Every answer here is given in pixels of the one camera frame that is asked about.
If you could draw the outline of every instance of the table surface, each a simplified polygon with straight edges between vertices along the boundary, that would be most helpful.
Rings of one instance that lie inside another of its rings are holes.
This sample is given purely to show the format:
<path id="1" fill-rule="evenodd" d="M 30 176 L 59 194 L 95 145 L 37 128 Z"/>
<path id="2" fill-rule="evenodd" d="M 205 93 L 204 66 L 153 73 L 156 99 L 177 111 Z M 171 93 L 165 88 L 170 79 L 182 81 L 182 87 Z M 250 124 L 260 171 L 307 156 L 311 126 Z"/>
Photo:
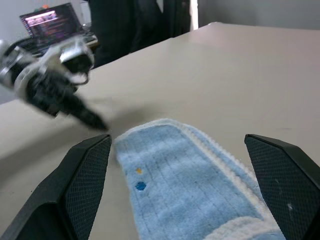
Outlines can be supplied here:
<path id="1" fill-rule="evenodd" d="M 213 23 L 91 72 L 79 89 L 116 136 L 172 118 L 204 131 L 250 169 L 245 134 L 281 139 L 320 163 L 320 31 Z M 0 234 L 68 149 L 95 136 L 72 117 L 0 105 Z M 91 240 L 137 240 L 112 151 Z"/>

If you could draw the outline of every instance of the wall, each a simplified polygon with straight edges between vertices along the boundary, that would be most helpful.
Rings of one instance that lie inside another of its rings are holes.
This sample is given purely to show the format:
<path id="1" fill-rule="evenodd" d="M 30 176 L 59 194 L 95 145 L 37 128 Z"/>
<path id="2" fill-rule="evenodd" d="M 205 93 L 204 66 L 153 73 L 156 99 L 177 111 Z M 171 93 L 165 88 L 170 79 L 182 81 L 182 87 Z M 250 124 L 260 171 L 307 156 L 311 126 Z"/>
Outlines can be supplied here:
<path id="1" fill-rule="evenodd" d="M 28 37 L 19 16 L 33 12 L 35 9 L 48 4 L 50 7 L 72 3 L 81 23 L 83 23 L 81 0 L 0 0 L 5 1 L 0 6 L 0 39 L 15 42 Z"/>
<path id="2" fill-rule="evenodd" d="M 320 29 L 319 0 L 198 0 L 199 25 L 212 22 Z"/>

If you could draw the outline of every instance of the laptop screen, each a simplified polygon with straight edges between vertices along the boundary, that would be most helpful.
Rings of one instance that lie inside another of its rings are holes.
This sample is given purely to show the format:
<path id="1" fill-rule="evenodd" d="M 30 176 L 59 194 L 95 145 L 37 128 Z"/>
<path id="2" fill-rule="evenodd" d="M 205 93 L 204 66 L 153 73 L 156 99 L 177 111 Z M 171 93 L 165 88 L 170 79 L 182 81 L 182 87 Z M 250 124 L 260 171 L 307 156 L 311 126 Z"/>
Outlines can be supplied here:
<path id="1" fill-rule="evenodd" d="M 56 44 L 80 33 L 81 25 L 71 3 L 20 16 L 32 38 Z"/>

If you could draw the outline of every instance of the yellow dot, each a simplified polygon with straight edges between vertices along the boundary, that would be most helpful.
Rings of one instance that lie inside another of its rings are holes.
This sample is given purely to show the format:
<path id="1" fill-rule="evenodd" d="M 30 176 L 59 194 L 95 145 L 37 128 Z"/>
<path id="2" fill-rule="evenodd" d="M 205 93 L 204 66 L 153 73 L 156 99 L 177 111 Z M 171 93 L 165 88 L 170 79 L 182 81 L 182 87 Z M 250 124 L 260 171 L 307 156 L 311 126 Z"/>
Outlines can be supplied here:
<path id="1" fill-rule="evenodd" d="M 138 174 L 142 174 L 142 169 L 140 167 L 138 167 L 136 170 L 135 170 Z"/>

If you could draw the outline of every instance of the light blue cloth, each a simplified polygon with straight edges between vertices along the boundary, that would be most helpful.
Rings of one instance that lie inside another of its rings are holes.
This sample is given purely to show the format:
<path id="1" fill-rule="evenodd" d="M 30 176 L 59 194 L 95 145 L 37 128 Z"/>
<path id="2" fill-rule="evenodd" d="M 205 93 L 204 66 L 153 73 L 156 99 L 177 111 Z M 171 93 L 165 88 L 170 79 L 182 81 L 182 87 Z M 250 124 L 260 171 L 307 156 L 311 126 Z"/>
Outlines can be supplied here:
<path id="1" fill-rule="evenodd" d="M 196 128 L 160 119 L 115 149 L 141 240 L 285 239 L 254 175 Z"/>

